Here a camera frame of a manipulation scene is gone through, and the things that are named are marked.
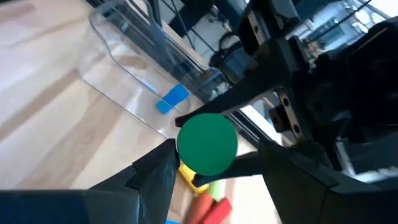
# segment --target red block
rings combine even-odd
[[[232,206],[228,198],[217,203],[201,220],[200,224],[219,224],[231,213]]]

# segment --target transparent container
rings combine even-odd
[[[81,78],[168,138],[174,119],[228,89],[216,68],[200,66],[154,22],[146,0],[113,0],[89,16],[77,69]],[[163,114],[156,104],[181,83],[188,98]]]

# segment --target green circle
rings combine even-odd
[[[181,127],[177,149],[185,165],[200,175],[226,170],[238,150],[238,138],[231,123],[219,114],[200,114]]]

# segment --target blue block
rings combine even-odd
[[[179,224],[179,223],[172,222],[172,221],[166,221],[166,224]]]
[[[156,103],[156,108],[162,113],[168,113],[175,105],[188,98],[189,92],[182,84],[176,85],[164,97]]]

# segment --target window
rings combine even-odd
[[[331,27],[335,26],[338,23],[338,21],[335,18],[330,19],[328,22],[323,24],[321,27],[316,29],[312,34],[310,34],[307,39],[308,40],[315,40],[320,34],[324,33]],[[322,43],[323,45],[329,45],[333,43],[334,41],[338,40],[340,37],[344,36],[343,30],[338,26],[332,29],[331,31],[327,32],[325,35],[321,36],[320,38],[317,39],[319,43]]]
[[[395,0],[372,0],[369,5],[375,7],[389,17],[398,16],[398,1]]]
[[[358,33],[358,35],[347,41],[347,44],[354,43],[362,35],[368,33],[368,30],[372,26],[390,18],[388,15],[372,6],[372,2],[379,2],[380,0],[373,0],[368,5],[362,7],[361,10],[357,11],[363,4],[367,3],[367,1],[368,0],[345,0],[342,2],[347,15],[354,14],[347,22]]]

